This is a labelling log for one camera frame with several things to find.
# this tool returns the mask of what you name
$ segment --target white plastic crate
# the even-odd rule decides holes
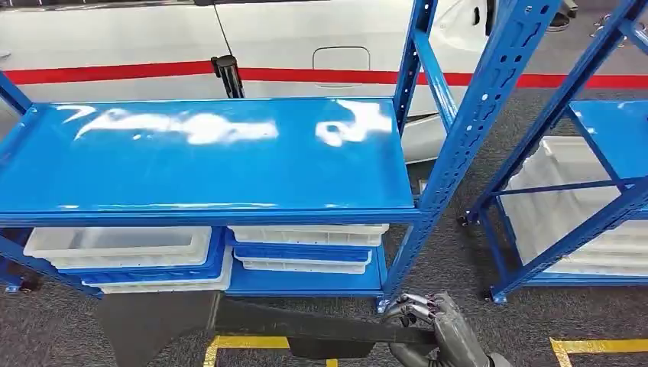
[[[242,258],[235,257],[248,270],[303,271],[312,273],[364,274],[371,262],[371,251],[365,262],[305,260],[298,258]]]
[[[211,227],[36,228],[24,254],[57,268],[199,265]]]
[[[186,281],[133,281],[122,283],[87,284],[100,288],[103,293],[155,293],[180,291],[224,291],[229,288],[232,279],[232,247],[225,247],[222,270],[218,278],[193,279]]]
[[[507,190],[609,176],[583,138],[545,137]],[[524,264],[533,260],[620,193],[616,187],[500,196]],[[626,221],[545,270],[577,274],[648,275],[648,222]]]
[[[343,226],[229,226],[238,242],[379,246],[388,224]]]

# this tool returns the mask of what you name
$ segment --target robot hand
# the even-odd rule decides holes
[[[447,293],[422,297],[403,294],[384,315],[384,322],[400,318],[404,327],[421,321],[434,326],[439,352],[433,359],[404,344],[390,344],[390,351],[406,367],[510,367],[504,357],[486,356],[472,328]]]

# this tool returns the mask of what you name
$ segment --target yellow line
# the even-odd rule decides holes
[[[220,336],[216,336],[207,347],[202,367],[214,367],[216,365],[216,354],[219,352],[219,340]]]
[[[632,353],[648,352],[648,339],[562,340],[567,353]]]
[[[553,338],[549,338],[549,341],[551,342],[551,347],[553,348],[554,354],[556,354],[560,367],[572,367],[572,361],[569,360],[569,354],[562,345],[562,342]]]
[[[285,336],[219,336],[219,348],[287,349]]]
[[[216,355],[219,348],[233,349],[288,349],[285,336],[217,336],[207,347],[203,367],[216,366]],[[326,367],[338,367],[337,359],[327,359]]]

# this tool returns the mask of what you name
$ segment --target blue metal shelf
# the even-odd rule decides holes
[[[648,176],[648,101],[574,101],[568,114],[613,179]]]
[[[407,223],[389,270],[381,252],[363,275],[234,266],[233,294],[364,295],[383,310],[559,4],[499,4],[458,108],[428,41],[436,0],[413,2],[393,98],[33,103],[0,73],[24,115],[0,146],[0,226]],[[448,134],[415,204],[400,134],[421,67]],[[96,292],[2,240],[0,255]]]
[[[616,228],[629,219],[648,219],[648,101],[574,101],[588,78],[605,58],[628,36],[641,50],[646,50],[646,35],[638,34],[634,27],[648,5],[648,0],[623,0],[612,13],[603,31],[583,53],[565,82],[536,118],[514,152],[494,175],[486,190],[468,210],[467,220],[481,224],[500,274],[499,283],[491,287],[495,302],[506,302],[506,296],[522,286],[535,285],[629,285],[648,284],[648,277],[618,277],[599,274],[544,273],[559,261],[602,232]],[[621,195],[574,228],[555,244],[527,264],[518,262],[509,270],[501,254],[488,208],[495,205],[504,221],[507,241],[517,250],[515,234],[498,196],[513,194],[504,188],[546,133],[567,115],[609,173],[611,180],[574,183],[556,187],[537,187],[516,191],[517,195],[548,190],[572,190],[585,187],[616,186]]]
[[[413,208],[388,98],[38,103],[22,121],[0,147],[0,213],[36,226]]]

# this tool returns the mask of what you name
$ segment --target plastic storage bin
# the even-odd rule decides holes
[[[229,288],[232,276],[232,248],[225,246],[222,267],[213,278],[170,280],[170,281],[132,281],[118,283],[86,283],[100,288],[103,293],[154,293],[178,291],[224,291]]]
[[[225,251],[223,232],[222,227],[212,228],[207,259],[201,265],[61,269],[60,272],[75,275],[87,284],[214,278],[222,267]]]
[[[59,269],[200,265],[211,227],[36,228],[25,255]]]
[[[238,242],[379,246],[388,224],[344,226],[229,226]]]
[[[225,235],[234,256],[248,270],[364,274],[372,247],[237,242]]]
[[[545,137],[507,190],[609,180],[580,137]],[[559,241],[618,196],[616,187],[504,195],[500,201],[524,264]],[[565,256],[547,272],[648,275],[648,222],[629,220]]]

